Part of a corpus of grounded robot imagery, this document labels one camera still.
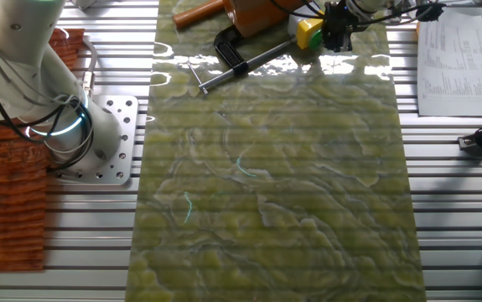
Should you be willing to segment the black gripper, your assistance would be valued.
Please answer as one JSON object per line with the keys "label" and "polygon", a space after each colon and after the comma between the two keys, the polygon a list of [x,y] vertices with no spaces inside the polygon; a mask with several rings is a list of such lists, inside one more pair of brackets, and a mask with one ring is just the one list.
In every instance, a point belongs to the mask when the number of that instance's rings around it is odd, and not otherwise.
{"label": "black gripper", "polygon": [[351,33],[355,31],[359,19],[348,9],[346,1],[324,3],[323,44],[331,51],[352,50]]}

